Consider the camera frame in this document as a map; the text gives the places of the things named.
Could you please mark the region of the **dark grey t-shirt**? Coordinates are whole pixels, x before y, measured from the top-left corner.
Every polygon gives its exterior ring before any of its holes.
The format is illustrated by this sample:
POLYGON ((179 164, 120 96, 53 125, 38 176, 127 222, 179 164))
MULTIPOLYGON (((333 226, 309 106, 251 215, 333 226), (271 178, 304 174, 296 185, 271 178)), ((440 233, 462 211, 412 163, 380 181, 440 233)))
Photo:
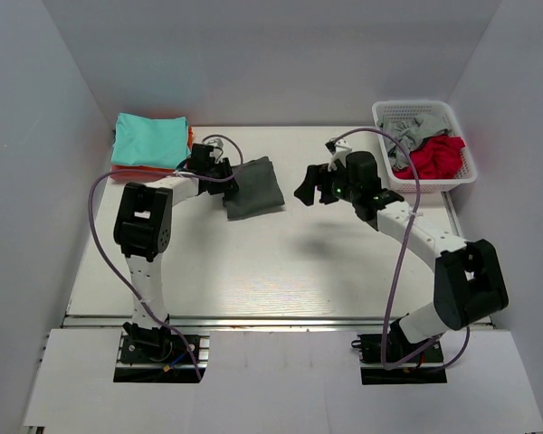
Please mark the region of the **dark grey t-shirt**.
POLYGON ((279 210, 285 199, 268 156, 233 167, 238 191, 223 199, 229 221, 239 221, 279 210))

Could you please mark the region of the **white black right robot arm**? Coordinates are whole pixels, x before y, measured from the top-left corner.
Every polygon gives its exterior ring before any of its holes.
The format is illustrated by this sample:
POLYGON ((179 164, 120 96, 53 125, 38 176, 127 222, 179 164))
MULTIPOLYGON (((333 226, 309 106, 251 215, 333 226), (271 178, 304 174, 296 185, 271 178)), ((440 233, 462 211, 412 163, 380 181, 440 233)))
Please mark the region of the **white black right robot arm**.
POLYGON ((433 272, 431 302, 386 326, 392 353, 412 360, 424 341, 505 309, 509 295, 495 247, 467 241, 418 214, 405 198, 383 187, 376 160, 367 151, 310 165, 294 195, 303 204, 350 203, 356 216, 400 242, 433 272))

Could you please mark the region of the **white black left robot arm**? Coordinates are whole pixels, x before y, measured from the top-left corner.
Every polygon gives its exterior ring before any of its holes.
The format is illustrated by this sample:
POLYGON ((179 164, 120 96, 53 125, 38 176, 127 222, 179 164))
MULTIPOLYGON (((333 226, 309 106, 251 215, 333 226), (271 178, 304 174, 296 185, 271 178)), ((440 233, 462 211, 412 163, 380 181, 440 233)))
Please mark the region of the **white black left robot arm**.
POLYGON ((136 290, 128 330, 151 330, 143 337, 141 347, 152 360, 165 360, 173 350, 173 338, 158 330, 168 322, 161 265, 171 239, 172 210, 203 193, 231 199, 239 192, 230 161, 223 153, 223 140, 212 138, 192 145, 179 176, 124 186, 113 238, 136 290))

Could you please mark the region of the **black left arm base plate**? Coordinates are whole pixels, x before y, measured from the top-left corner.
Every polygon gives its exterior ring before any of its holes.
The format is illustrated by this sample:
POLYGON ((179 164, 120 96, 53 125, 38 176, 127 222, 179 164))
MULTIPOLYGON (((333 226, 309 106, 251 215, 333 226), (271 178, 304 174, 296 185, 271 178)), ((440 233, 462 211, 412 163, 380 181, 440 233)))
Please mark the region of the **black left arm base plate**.
POLYGON ((177 335, 161 348, 136 342, 122 332, 114 368, 115 383, 198 384, 190 353, 177 335))

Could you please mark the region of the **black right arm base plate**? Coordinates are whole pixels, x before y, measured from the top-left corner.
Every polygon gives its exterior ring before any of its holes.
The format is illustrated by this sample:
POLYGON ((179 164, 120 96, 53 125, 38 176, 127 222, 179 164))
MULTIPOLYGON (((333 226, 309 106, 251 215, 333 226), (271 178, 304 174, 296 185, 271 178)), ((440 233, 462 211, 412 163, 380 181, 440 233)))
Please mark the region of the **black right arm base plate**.
MULTIPOLYGON (((362 334, 351 341, 351 348, 358 352, 360 378, 364 386, 376 385, 425 385, 447 383, 444 356, 439 339, 401 363, 387 370, 381 360, 381 334, 362 334)), ((430 339, 416 344, 408 342, 399 325, 394 321, 388 329, 386 340, 386 363, 393 364, 415 352, 430 339)))

